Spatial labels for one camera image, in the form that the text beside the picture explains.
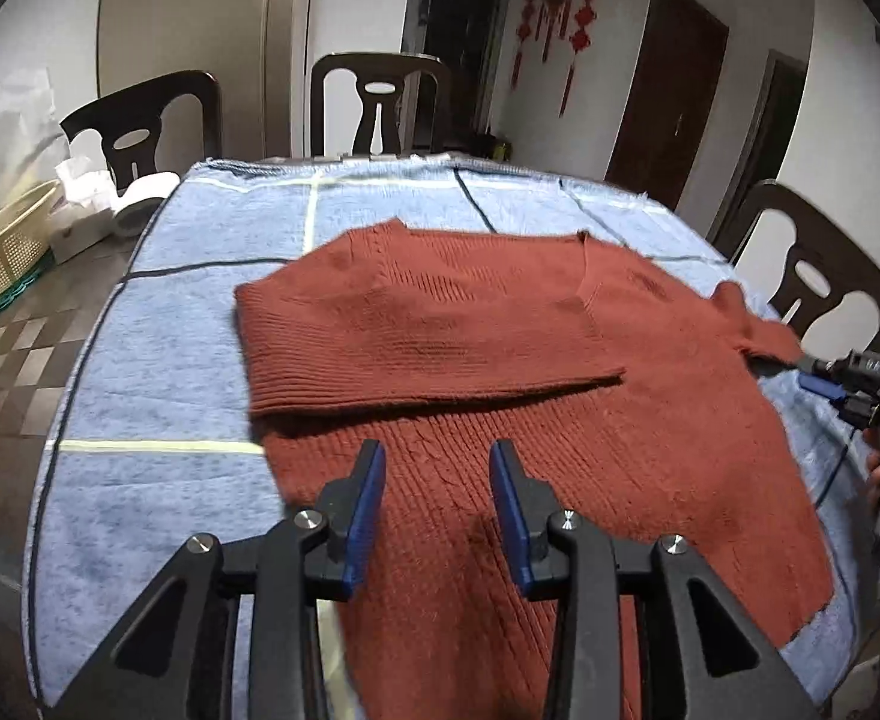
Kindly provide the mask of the rust red knit sweater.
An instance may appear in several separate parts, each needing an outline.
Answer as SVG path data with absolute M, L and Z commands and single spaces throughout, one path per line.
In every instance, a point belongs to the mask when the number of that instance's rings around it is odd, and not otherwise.
M 341 611 L 372 718 L 534 718 L 556 613 L 511 582 L 489 486 L 525 470 L 619 538 L 686 536 L 774 644 L 834 593 L 808 489 L 751 361 L 795 333 L 577 232 L 346 232 L 235 293 L 250 411 L 287 502 L 365 440 L 387 484 Z

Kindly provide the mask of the dark chair right side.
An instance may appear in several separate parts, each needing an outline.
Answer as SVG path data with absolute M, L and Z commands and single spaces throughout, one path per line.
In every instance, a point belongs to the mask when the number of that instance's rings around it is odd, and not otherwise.
M 878 330 L 867 348 L 880 353 L 879 266 L 837 224 L 791 188 L 771 179 L 754 185 L 720 229 L 715 249 L 737 263 L 764 211 L 780 211 L 795 228 L 782 280 L 769 304 L 782 317 L 796 305 L 797 312 L 788 325 L 803 338 L 813 323 L 837 309 L 847 294 L 867 294 L 879 314 Z

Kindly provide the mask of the dark chair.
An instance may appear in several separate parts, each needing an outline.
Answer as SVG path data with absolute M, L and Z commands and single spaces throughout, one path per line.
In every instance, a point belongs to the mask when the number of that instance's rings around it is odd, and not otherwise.
M 715 249 L 737 263 L 764 211 L 780 211 L 795 228 L 782 280 L 769 304 L 782 317 L 796 305 L 797 312 L 788 325 L 803 338 L 813 323 L 837 309 L 847 294 L 867 294 L 879 314 L 878 330 L 867 348 L 880 353 L 879 266 L 837 224 L 791 188 L 771 179 L 754 185 L 720 229 Z
M 381 144 L 385 153 L 401 154 L 401 135 L 396 108 L 404 96 L 409 76 L 426 75 L 433 82 L 432 128 L 429 151 L 442 153 L 450 123 L 451 71 L 437 57 L 424 54 L 390 54 L 389 52 L 336 52 L 316 60 L 310 75 L 310 156 L 324 154 L 324 121 L 326 98 L 324 82 L 334 70 L 347 70 L 354 75 L 362 114 L 354 133 L 352 156 L 370 156 L 375 126 L 380 125 Z
M 100 148 L 119 192 L 136 179 L 157 172 L 163 111 L 183 96 L 200 105 L 202 154 L 222 156 L 222 94 L 209 71 L 178 70 L 106 94 L 70 112 L 61 121 L 68 142 L 83 132 L 100 135 Z

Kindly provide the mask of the dark brown wooden door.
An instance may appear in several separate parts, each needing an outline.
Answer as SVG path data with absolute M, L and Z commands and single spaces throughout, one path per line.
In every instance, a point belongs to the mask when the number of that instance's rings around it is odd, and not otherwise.
M 714 104 L 728 34 L 696 0 L 650 0 L 606 182 L 678 208 Z

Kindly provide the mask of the white tissue box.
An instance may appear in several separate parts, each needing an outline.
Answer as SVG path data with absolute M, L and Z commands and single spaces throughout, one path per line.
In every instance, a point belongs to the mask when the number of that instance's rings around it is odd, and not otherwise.
M 111 174 L 87 156 L 59 163 L 56 177 L 62 197 L 49 213 L 49 249 L 62 265 L 113 234 L 119 195 Z

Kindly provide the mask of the cream woven plastic basket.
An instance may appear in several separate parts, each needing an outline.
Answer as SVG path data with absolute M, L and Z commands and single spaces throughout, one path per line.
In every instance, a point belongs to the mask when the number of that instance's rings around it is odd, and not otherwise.
M 46 181 L 0 210 L 0 295 L 49 249 L 49 213 L 62 197 L 58 179 Z

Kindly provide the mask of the dark chair far middle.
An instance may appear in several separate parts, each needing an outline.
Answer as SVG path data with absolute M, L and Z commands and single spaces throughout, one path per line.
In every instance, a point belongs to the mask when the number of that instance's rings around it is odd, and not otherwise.
M 451 71 L 437 57 L 424 54 L 390 54 L 389 52 L 336 52 L 316 60 L 310 75 L 310 156 L 324 154 L 324 121 L 326 98 L 324 82 L 334 70 L 347 70 L 354 75 L 362 114 L 354 133 L 352 156 L 370 156 L 375 126 L 380 125 L 381 144 L 385 153 L 401 154 L 401 135 L 396 108 L 404 96 L 409 76 L 426 75 L 433 82 L 432 128 L 429 151 L 442 153 L 450 123 Z

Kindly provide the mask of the dark chair far left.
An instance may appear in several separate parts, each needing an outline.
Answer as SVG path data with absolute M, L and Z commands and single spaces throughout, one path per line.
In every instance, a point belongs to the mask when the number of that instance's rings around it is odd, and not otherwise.
M 178 70 L 106 94 L 70 112 L 61 121 L 68 142 L 83 132 L 100 135 L 100 148 L 119 192 L 136 179 L 157 172 L 163 111 L 183 96 L 200 105 L 202 154 L 222 156 L 222 94 L 209 71 Z

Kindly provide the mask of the red Chinese knot decoration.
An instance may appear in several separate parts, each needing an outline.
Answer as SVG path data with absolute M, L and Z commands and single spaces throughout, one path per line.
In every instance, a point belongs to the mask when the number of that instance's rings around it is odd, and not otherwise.
M 568 45 L 570 62 L 562 86 L 557 115 L 564 117 L 572 94 L 577 59 L 591 46 L 590 28 L 598 20 L 596 0 L 522 0 L 515 29 L 515 52 L 511 60 L 508 89 L 515 91 L 522 76 L 525 50 L 538 44 L 541 62 L 547 64 L 554 47 Z

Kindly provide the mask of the white plastic bag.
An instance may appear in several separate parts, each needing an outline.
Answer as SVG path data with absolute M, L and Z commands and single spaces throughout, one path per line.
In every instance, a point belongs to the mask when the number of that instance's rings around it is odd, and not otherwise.
M 70 156 L 46 68 L 0 76 L 0 210 Z

